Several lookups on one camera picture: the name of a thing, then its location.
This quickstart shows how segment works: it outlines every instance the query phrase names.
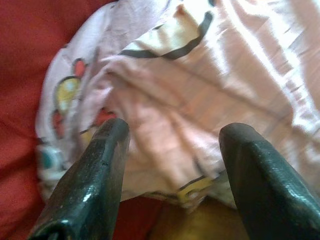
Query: yellow pattern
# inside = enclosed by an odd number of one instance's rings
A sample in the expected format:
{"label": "yellow pattern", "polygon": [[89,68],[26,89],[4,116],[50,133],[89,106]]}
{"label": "yellow pattern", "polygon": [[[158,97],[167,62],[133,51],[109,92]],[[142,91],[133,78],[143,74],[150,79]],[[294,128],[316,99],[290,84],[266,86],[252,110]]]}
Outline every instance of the yellow pattern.
{"label": "yellow pattern", "polygon": [[177,193],[180,203],[184,204],[190,201],[190,193],[200,193],[204,189],[212,186],[212,179],[205,177],[196,181]]}
{"label": "yellow pattern", "polygon": [[57,108],[60,114],[64,115],[69,109],[72,99],[75,97],[80,86],[80,79],[70,77],[63,80],[57,87],[55,92]]}
{"label": "yellow pattern", "polygon": [[80,134],[82,147],[84,149],[89,145],[89,143],[90,143],[92,137],[94,136],[96,130],[97,130],[97,128],[93,126],[93,127],[89,128],[87,131],[85,131],[85,132]]}

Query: wrinkled fabric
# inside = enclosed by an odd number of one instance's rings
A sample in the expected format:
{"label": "wrinkled fabric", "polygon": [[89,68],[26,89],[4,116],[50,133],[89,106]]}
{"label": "wrinkled fabric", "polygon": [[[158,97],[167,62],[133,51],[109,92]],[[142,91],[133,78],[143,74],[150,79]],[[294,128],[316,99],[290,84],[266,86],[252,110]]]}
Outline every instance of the wrinkled fabric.
{"label": "wrinkled fabric", "polygon": [[[132,29],[146,22],[141,15],[123,16]],[[95,60],[68,105],[62,139],[55,139],[45,114],[53,103],[45,101],[39,137],[51,132],[48,142],[61,149],[68,168],[88,144],[101,109],[112,112],[131,131],[123,199],[145,194],[194,207],[211,194],[233,205],[218,135],[241,122],[269,140],[320,193],[319,17],[316,1],[167,2],[150,29],[123,49],[113,50],[110,38],[114,32],[127,36],[123,28],[88,43],[95,46]],[[102,26],[112,29],[111,22]],[[88,47],[82,49],[72,59],[90,59]],[[43,98],[49,102],[52,86],[66,77],[57,73],[61,62],[58,55],[47,75]],[[44,126],[48,132],[40,130]]]}

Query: brown surface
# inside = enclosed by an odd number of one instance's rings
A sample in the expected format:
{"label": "brown surface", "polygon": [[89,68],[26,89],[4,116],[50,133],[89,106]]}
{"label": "brown surface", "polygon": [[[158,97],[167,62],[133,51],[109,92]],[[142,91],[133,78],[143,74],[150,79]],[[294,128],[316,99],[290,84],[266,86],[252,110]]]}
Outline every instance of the brown surface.
{"label": "brown surface", "polygon": [[194,212],[166,205],[149,240],[249,240],[237,211],[206,199]]}

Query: red fabric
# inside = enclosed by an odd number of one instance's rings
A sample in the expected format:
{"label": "red fabric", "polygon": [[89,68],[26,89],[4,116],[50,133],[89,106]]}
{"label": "red fabric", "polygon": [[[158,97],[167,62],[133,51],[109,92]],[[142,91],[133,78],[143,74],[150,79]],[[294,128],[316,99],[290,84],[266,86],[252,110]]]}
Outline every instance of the red fabric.
{"label": "red fabric", "polygon": [[[37,190],[34,148],[35,117],[48,65],[83,22],[108,2],[111,0],[1,1],[0,240],[25,239],[44,206]],[[150,224],[143,222],[155,218],[155,209],[161,205],[136,201],[121,205],[119,221],[125,225],[124,232],[136,232],[138,225],[147,232]],[[116,230],[116,239],[128,239],[119,232]],[[131,235],[131,239],[142,238]]]}

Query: cartoon face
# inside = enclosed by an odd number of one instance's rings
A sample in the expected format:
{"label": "cartoon face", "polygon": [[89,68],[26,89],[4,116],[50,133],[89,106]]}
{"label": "cartoon face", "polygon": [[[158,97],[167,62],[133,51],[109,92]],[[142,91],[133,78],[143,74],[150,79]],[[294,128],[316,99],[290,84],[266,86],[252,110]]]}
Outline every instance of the cartoon face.
{"label": "cartoon face", "polygon": [[61,115],[65,115],[69,109],[80,86],[80,79],[77,76],[64,78],[55,90],[55,104]]}
{"label": "cartoon face", "polygon": [[83,59],[78,58],[73,62],[72,73],[74,75],[63,78],[55,88],[54,103],[55,110],[52,113],[52,125],[56,136],[64,136],[64,118],[69,110],[71,101],[74,99],[81,84],[81,78],[85,73],[86,64]]}

